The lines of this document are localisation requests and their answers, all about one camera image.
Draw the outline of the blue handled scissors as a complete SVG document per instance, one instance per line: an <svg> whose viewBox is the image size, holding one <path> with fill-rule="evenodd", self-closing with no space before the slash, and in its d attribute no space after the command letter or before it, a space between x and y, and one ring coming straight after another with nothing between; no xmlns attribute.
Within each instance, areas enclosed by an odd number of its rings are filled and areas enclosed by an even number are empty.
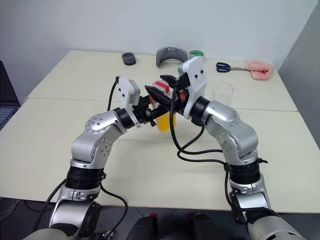
<svg viewBox="0 0 320 240"><path fill-rule="evenodd" d="M243 67L232 67L227 63L224 62L217 62L216 65L216 71L218 73L228 73L230 71L248 71L248 69Z"/></svg>

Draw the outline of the dark laptop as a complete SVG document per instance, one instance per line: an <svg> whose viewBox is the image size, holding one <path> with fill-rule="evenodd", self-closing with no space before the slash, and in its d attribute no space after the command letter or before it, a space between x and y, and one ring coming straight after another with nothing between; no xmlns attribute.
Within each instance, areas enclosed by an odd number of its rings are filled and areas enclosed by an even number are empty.
<svg viewBox="0 0 320 240"><path fill-rule="evenodd" d="M4 63L0 60L0 131L20 107Z"/></svg>

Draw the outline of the clear wine glass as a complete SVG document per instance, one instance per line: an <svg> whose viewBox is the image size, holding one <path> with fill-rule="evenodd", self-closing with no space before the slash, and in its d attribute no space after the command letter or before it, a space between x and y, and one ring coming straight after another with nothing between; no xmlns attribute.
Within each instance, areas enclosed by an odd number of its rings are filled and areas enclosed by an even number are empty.
<svg viewBox="0 0 320 240"><path fill-rule="evenodd" d="M224 105L231 106L234 98L234 87L226 82L217 83L210 96L210 101L218 101Z"/></svg>

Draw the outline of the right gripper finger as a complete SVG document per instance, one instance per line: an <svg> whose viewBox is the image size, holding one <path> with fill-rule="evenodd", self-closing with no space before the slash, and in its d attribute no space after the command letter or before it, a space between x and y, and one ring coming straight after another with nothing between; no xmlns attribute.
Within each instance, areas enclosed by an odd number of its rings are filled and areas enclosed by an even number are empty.
<svg viewBox="0 0 320 240"><path fill-rule="evenodd" d="M173 76L173 75L160 75L160 78L167 82L169 87L177 87L179 85L179 78Z"/></svg>
<svg viewBox="0 0 320 240"><path fill-rule="evenodd" d="M146 100L151 105L151 109L155 110L161 108L169 111L171 106L171 98L166 96L161 90L155 86L145 85L145 90L147 91Z"/></svg>

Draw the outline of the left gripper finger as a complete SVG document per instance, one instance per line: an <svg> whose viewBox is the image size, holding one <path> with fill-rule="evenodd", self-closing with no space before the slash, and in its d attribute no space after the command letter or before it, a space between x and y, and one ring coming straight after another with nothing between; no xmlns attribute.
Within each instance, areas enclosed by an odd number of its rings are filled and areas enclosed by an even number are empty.
<svg viewBox="0 0 320 240"><path fill-rule="evenodd" d="M158 107L150 110L150 119L154 120L158 117L166 114L169 111L169 108L164 105L159 105Z"/></svg>

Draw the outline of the clear bottle with orange drink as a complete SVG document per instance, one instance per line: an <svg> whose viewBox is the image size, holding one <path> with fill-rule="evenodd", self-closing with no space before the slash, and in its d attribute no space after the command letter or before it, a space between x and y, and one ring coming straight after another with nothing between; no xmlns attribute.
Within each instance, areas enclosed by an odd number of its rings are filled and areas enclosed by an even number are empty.
<svg viewBox="0 0 320 240"><path fill-rule="evenodd" d="M169 93L164 93L167 97L171 98L171 90L169 91ZM164 115L158 117L155 119L156 121L156 125L158 127L158 129L164 133L167 131L170 131L170 113L167 112Z"/></svg>

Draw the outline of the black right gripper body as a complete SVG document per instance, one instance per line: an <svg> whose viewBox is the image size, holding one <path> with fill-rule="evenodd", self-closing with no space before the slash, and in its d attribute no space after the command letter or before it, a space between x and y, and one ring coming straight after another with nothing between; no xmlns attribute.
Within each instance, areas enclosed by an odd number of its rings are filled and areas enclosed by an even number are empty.
<svg viewBox="0 0 320 240"><path fill-rule="evenodd" d="M183 73L180 77L175 78L173 80L173 84L171 88L174 90L176 89L175 92L175 98L176 98L176 112L177 113L183 113L185 110L185 107L187 105L188 99L189 99L189 90L188 87L190 87L190 80L189 76L187 73Z"/></svg>

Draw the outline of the dark rounded shape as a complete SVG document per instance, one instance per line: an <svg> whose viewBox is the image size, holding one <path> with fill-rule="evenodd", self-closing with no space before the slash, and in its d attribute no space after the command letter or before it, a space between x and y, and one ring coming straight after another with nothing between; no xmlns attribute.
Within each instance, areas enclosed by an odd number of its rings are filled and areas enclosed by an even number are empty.
<svg viewBox="0 0 320 240"><path fill-rule="evenodd" d="M192 240L219 240L215 224L204 213L191 212L188 214Z"/></svg>
<svg viewBox="0 0 320 240"><path fill-rule="evenodd" d="M159 233L158 215L150 213L141 217L131 228L126 240L157 240Z"/></svg>

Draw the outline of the grey curved visor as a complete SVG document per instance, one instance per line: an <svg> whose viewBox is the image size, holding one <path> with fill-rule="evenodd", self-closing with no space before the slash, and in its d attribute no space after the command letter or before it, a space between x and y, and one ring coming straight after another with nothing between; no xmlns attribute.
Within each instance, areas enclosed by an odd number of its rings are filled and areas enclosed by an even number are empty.
<svg viewBox="0 0 320 240"><path fill-rule="evenodd" d="M188 53L180 47L166 46L159 48L155 54L155 65L159 68L167 60L178 60L184 63L188 60Z"/></svg>

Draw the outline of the tape roll with green core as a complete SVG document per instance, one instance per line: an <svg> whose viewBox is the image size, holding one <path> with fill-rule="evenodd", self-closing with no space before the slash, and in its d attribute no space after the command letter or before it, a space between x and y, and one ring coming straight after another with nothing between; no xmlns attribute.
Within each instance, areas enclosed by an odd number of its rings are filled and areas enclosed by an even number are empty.
<svg viewBox="0 0 320 240"><path fill-rule="evenodd" d="M204 57L204 52L201 51L201 50L191 50L189 53L188 53L188 59L192 59L192 58L195 58L195 57Z"/></svg>

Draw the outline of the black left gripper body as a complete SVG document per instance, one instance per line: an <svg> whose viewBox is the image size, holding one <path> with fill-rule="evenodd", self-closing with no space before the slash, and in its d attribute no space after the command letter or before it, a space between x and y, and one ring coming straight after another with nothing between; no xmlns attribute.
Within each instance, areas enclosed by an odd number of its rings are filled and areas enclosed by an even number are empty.
<svg viewBox="0 0 320 240"><path fill-rule="evenodd" d="M140 124L148 124L152 127L156 125L155 119L160 115L160 109L157 107L155 109L150 108L150 97L140 96L137 105L133 106L133 113Z"/></svg>

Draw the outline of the pink fluffy cloth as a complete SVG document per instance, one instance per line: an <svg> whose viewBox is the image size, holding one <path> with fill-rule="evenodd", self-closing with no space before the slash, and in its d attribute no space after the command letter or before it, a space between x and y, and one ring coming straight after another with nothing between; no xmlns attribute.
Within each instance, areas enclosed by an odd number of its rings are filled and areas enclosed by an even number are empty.
<svg viewBox="0 0 320 240"><path fill-rule="evenodd" d="M255 80L266 81L271 77L275 68L270 63L253 60L246 63L245 69L251 72Z"/></svg>

